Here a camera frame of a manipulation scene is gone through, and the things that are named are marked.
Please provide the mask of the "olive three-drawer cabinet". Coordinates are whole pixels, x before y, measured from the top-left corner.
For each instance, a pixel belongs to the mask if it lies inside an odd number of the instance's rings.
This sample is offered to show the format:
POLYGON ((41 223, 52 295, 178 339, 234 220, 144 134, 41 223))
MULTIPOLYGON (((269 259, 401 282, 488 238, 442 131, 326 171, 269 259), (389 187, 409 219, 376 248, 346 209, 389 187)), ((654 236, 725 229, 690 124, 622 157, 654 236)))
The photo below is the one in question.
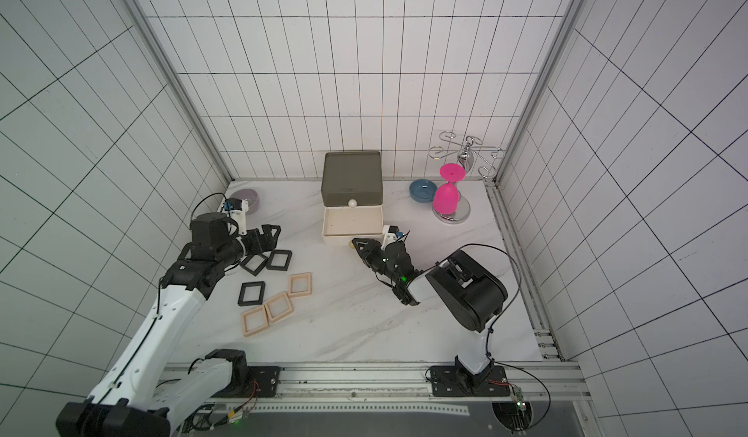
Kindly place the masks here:
POLYGON ((323 242, 328 246, 347 246, 355 238, 381 240, 383 191, 382 157, 378 151, 327 153, 321 181, 325 206, 323 242))

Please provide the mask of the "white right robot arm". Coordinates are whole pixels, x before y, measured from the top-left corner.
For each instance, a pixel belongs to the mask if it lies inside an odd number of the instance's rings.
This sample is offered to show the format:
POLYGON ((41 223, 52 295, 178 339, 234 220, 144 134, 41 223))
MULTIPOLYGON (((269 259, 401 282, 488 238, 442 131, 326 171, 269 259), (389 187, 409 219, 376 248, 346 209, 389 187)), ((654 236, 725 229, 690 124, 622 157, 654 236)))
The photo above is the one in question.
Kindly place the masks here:
POLYGON ((496 275, 463 247, 422 271, 413 266, 405 238, 355 238, 351 246, 401 304, 414 307, 434 297, 440 299, 469 332, 455 358, 457 377, 465 388, 476 388, 488 380, 494 367, 489 349, 493 326, 513 303, 506 285, 496 275))

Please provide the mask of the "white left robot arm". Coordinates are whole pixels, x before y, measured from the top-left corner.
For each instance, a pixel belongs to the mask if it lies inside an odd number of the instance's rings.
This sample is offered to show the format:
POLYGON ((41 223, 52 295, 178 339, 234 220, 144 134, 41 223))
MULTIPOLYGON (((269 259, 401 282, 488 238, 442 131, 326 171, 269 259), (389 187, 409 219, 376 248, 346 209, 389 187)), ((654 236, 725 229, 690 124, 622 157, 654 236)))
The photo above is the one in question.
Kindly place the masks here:
POLYGON ((169 436, 210 398, 272 397, 272 368, 247 364, 244 351, 216 349, 170 388, 157 390, 169 358, 229 269, 276 249, 277 225, 247 230, 220 212, 190 224, 192 240, 159 281, 157 300, 111 370, 82 402, 56 418, 62 436, 169 436))

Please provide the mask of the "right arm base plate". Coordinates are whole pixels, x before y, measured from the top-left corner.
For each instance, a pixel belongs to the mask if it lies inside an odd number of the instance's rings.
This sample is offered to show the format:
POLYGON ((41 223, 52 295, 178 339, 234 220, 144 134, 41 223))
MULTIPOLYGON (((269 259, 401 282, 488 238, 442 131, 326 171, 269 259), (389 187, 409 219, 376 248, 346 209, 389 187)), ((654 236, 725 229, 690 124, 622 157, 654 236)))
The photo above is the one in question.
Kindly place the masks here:
POLYGON ((505 381, 505 370, 499 366, 489 366, 475 375, 463 366, 434 365, 428 368, 425 378, 432 386, 434 397, 508 397, 512 394, 505 381))

